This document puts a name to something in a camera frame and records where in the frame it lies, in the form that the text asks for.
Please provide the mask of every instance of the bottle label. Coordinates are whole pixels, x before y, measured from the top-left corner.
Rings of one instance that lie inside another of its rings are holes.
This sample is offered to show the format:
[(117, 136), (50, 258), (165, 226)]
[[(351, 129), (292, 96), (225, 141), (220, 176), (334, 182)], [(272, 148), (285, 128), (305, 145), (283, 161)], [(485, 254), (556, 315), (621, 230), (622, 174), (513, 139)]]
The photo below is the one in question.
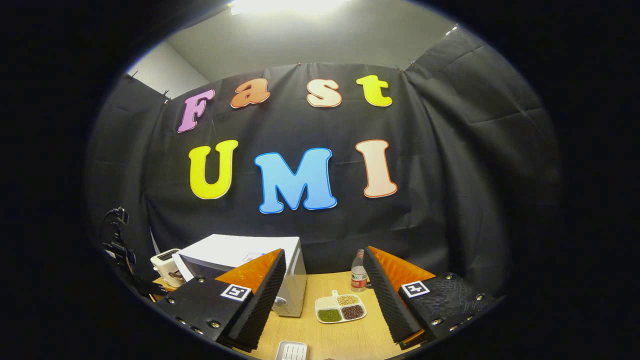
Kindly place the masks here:
[(354, 274), (351, 273), (351, 286), (356, 289), (364, 288), (367, 286), (367, 274)]

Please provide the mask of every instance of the peach letter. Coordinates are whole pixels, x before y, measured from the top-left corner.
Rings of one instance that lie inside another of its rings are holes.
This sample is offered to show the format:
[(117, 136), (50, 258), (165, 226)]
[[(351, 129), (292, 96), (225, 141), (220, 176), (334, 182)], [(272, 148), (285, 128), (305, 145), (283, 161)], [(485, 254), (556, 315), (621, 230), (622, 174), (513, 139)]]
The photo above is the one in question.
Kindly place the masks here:
[(395, 193), (398, 186), (391, 182), (385, 150), (389, 143), (384, 140), (367, 140), (356, 144), (356, 150), (364, 158), (367, 170), (366, 197), (384, 197)]
[(336, 90), (339, 86), (333, 80), (314, 79), (307, 84), (307, 101), (316, 108), (334, 108), (342, 102), (342, 96)]
[(231, 99), (231, 107), (238, 109), (265, 101), (270, 95), (267, 84), (267, 79), (253, 79), (243, 83), (236, 88), (238, 94)]

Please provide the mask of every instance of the plastic bottle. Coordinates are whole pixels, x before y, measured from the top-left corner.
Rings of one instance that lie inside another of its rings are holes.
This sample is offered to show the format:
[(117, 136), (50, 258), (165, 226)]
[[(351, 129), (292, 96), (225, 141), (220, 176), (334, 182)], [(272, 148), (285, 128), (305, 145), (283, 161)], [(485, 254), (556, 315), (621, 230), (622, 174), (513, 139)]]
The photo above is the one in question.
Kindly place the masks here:
[(364, 266), (362, 266), (363, 256), (364, 249), (358, 250), (356, 258), (351, 264), (351, 291), (356, 293), (367, 289), (367, 272), (364, 270)]

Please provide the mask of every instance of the yellow letter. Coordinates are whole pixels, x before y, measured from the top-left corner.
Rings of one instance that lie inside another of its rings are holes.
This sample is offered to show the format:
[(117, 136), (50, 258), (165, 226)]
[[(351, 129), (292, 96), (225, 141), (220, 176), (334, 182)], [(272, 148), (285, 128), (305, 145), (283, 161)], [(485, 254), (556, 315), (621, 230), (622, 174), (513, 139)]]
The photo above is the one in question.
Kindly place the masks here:
[(382, 96), (382, 90), (380, 90), (380, 88), (388, 88), (389, 84), (386, 81), (378, 80), (377, 75), (369, 75), (357, 79), (356, 84), (362, 85), (364, 98), (367, 99), (369, 104), (375, 106), (391, 105), (391, 98), (389, 96)]
[(220, 153), (220, 174), (215, 184), (207, 183), (204, 175), (207, 155), (211, 152), (208, 146), (200, 146), (189, 151), (191, 159), (191, 171), (189, 182), (191, 191), (201, 199), (217, 199), (225, 195), (231, 187), (231, 166), (233, 163), (234, 149), (238, 146), (235, 140), (227, 140), (216, 145), (216, 151)]

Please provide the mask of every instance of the green beans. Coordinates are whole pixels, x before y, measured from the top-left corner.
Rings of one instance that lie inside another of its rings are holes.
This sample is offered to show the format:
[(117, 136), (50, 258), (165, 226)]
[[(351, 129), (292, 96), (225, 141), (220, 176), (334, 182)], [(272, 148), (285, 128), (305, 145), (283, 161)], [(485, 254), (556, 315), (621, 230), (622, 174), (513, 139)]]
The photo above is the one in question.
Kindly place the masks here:
[(340, 320), (342, 320), (340, 312), (336, 309), (319, 310), (318, 318), (324, 322), (339, 322)]

